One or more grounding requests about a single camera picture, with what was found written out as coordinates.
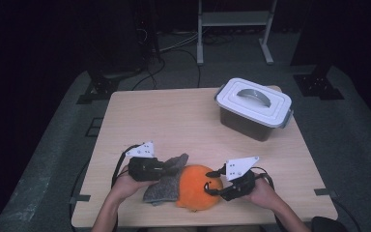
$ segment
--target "gray carpet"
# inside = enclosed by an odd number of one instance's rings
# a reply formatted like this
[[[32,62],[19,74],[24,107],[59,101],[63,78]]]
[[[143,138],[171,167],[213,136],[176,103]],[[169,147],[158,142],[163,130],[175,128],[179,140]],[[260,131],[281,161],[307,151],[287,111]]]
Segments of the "gray carpet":
[[[371,111],[357,93],[351,79],[333,67],[328,73],[332,85],[345,100],[321,101],[303,97],[294,74],[310,73],[314,67],[290,67],[299,34],[270,35],[274,65],[265,63],[259,35],[235,36],[230,43],[205,46],[205,64],[200,67],[200,87],[219,87],[232,77],[262,85],[278,85],[293,100],[295,117],[309,151],[328,189],[355,216],[362,231],[371,231]],[[160,36],[160,47],[183,40],[179,36]],[[181,47],[195,55],[195,44]],[[198,69],[184,51],[161,55],[165,66],[155,74],[158,89],[196,88]],[[153,59],[150,72],[162,67]],[[119,91],[131,88],[146,72],[122,81]],[[95,137],[85,136],[95,117],[102,117],[107,101],[76,104],[90,78],[83,72],[65,95],[42,137],[28,167],[0,217],[0,231],[72,231],[70,195],[80,170],[90,158]],[[153,89],[149,78],[136,90]],[[78,193],[84,172],[75,194]],[[351,232],[357,231],[348,214],[338,208],[339,221]],[[267,231],[278,231],[265,225]],[[76,228],[89,231],[89,228]]]

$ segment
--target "black cable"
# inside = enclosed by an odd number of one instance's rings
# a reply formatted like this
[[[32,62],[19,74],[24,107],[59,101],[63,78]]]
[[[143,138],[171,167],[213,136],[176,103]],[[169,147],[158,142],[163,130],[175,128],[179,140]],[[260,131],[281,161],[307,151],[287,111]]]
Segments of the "black cable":
[[[121,176],[122,176],[123,174],[125,174],[126,172],[128,172],[128,170],[121,172],[121,173],[117,176],[117,178],[121,177]]]
[[[161,68],[157,71],[157,72],[154,72],[154,73],[150,73],[148,76],[146,76],[146,77],[144,77],[143,79],[141,79],[141,80],[139,80],[132,88],[131,88],[131,91],[133,91],[139,84],[141,84],[141,82],[143,82],[144,80],[146,80],[146,79],[148,79],[148,78],[152,78],[152,79],[154,79],[154,75],[155,74],[157,74],[157,73],[159,73],[159,72],[161,72],[163,69],[164,69],[164,67],[165,67],[165,61],[162,59],[162,58],[160,58],[160,60],[162,61],[162,66],[161,66]]]
[[[168,32],[168,33],[163,33],[163,34],[164,35],[182,37],[182,38],[189,38],[189,35],[193,36],[195,33],[196,33],[195,31],[190,31],[190,32],[183,32],[183,33]]]
[[[156,89],[157,89],[157,81],[156,81],[154,75],[149,71],[149,69],[147,69],[147,73],[148,73],[149,76],[152,78],[152,81],[153,81],[153,89],[156,90]]]
[[[344,205],[342,205],[339,201],[337,201],[336,199],[334,198],[331,198],[332,199],[332,202],[334,204],[336,204],[337,206],[339,206],[340,208],[342,208],[342,210],[344,210],[346,212],[346,214],[348,214],[349,218],[351,218],[351,220],[354,222],[355,226],[357,227],[357,231],[358,232],[361,232],[362,230],[360,229],[360,225],[359,223],[357,222],[357,220],[355,219],[355,217],[351,214],[351,212],[346,209],[346,207]]]
[[[263,170],[265,173],[261,173],[259,174],[259,176],[256,179],[259,179],[259,178],[264,178],[268,181],[268,183],[270,184],[271,188],[273,190],[275,190],[275,186],[273,184],[273,180],[271,178],[271,176],[268,174],[268,172],[262,168],[262,167],[258,167],[258,166],[254,166],[254,167],[251,167],[251,169],[253,168],[256,168],[256,169],[261,169]],[[282,231],[282,232],[288,232],[288,230],[284,227],[284,225],[282,224],[282,222],[279,220],[279,218],[276,216],[276,214],[273,215],[275,217],[275,221],[276,221],[276,224],[278,225],[279,229]]]
[[[167,51],[164,51],[163,53],[170,52],[170,51],[181,51],[181,52],[185,52],[185,53],[187,53],[188,55],[191,56],[191,58],[192,58],[192,59],[194,60],[194,62],[195,62],[195,65],[197,66],[197,70],[198,70],[197,88],[200,88],[201,69],[200,69],[200,66],[198,65],[198,63],[197,63],[197,59],[195,59],[194,55],[191,54],[191,52],[186,51],[186,50],[183,50],[183,49],[169,49],[169,50],[167,50]]]
[[[203,44],[210,45],[210,46],[221,46],[224,44],[228,44],[228,43],[231,43],[235,39],[232,33],[228,36],[230,37],[230,39],[227,39],[224,36],[208,34],[203,38]]]
[[[74,180],[74,184],[73,184],[73,187],[71,188],[71,199],[73,198],[73,193],[74,193],[74,190],[76,189],[76,186],[77,186],[77,182],[79,181],[80,179],[80,176],[82,175],[84,169],[86,169],[86,167],[89,165],[89,162],[90,162],[90,159],[88,159],[86,161],[86,163],[83,165],[83,167],[80,169],[80,172],[79,174],[77,174],[77,177],[76,179]],[[69,217],[70,217],[70,220],[71,220],[71,202],[69,203]],[[74,226],[71,224],[71,230],[72,231],[76,231],[74,229]]]
[[[116,182],[117,178],[120,177],[121,174],[118,175],[119,171],[120,171],[120,167],[122,166],[122,163],[123,163],[123,160],[125,160],[125,157],[126,157],[126,152],[128,152],[129,150],[133,149],[133,148],[136,148],[140,145],[132,145],[130,147],[128,147],[119,157],[119,161],[117,161],[117,164],[116,164],[116,168],[114,169],[114,173],[113,173],[113,176],[111,177],[111,187],[114,186],[114,183]]]

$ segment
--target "gray cloth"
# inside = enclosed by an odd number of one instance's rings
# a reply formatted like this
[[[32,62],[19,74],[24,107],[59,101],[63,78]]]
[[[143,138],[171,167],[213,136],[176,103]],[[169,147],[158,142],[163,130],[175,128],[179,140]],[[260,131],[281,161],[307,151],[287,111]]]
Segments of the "gray cloth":
[[[166,161],[164,163],[166,167],[171,170],[175,168],[178,172],[175,175],[165,175],[161,177],[157,184],[149,186],[144,192],[143,201],[153,205],[158,205],[164,201],[176,201],[179,198],[180,176],[187,161],[187,154]]]

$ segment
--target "plush toy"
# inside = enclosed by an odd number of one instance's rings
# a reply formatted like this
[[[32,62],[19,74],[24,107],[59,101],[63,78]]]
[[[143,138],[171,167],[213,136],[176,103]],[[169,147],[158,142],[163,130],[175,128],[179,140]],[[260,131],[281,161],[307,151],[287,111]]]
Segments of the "plush toy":
[[[203,165],[189,165],[183,169],[179,199],[176,202],[178,207],[196,212],[207,210],[219,201],[220,196],[211,196],[204,192],[204,185],[207,182],[210,183],[210,189],[223,188],[221,179],[207,177],[208,172],[212,170]]]

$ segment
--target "plastic storage container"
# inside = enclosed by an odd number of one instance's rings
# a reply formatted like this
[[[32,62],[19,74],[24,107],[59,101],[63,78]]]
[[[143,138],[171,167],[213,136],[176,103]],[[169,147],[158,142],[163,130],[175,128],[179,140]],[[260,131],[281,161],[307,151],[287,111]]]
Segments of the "plastic storage container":
[[[285,128],[294,111],[287,95],[241,78],[232,78],[215,95],[221,124],[258,141]]]

